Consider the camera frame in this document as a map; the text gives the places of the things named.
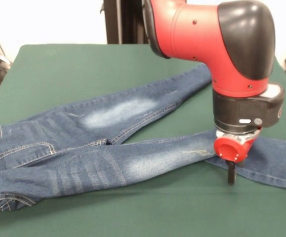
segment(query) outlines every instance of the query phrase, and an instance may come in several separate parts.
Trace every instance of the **jeans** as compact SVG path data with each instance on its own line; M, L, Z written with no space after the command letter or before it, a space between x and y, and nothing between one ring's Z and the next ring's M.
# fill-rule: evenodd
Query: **jeans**
M169 79L0 126L0 211L131 185L199 161L227 169L213 150L215 130L123 144L210 82L201 64ZM286 141L259 137L237 173L286 188Z

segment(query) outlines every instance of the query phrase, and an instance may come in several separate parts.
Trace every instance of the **denim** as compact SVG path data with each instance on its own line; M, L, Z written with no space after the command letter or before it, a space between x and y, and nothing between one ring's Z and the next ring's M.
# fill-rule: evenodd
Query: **denim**
M175 77L0 125L0 211L135 184L199 161L227 169L213 150L214 129L124 144L210 82L201 64ZM286 141L259 137L237 174L286 188Z

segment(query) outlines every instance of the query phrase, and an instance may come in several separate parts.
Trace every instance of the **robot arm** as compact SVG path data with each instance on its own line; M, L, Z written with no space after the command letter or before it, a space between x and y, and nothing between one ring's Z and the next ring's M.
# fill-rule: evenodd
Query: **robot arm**
M284 89L269 83L275 28L269 9L254 0L191 5L185 0L142 0L153 52L205 63L212 76L214 149L229 165L242 163L263 127L279 121Z

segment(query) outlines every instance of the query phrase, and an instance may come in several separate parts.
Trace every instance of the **background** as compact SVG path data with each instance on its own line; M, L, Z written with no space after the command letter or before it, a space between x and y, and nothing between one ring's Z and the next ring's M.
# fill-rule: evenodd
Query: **background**
M276 57L285 69L286 0L260 0L271 10L276 27ZM187 0L191 4L217 4L220 0ZM102 0L0 0L0 43L13 61L24 44L106 44Z

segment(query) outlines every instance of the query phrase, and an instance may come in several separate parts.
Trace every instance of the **table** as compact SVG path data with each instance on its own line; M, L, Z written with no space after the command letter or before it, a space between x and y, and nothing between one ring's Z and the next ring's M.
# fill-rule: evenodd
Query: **table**
M0 124L195 65L162 59L148 45L26 45L0 87ZM277 61L271 80L286 90ZM127 142L209 129L213 115L207 87ZM262 136L286 139L286 99L280 122ZM124 188L44 200L0 213L0 237L286 236L286 190L242 177L229 187L226 177L225 170L201 162Z

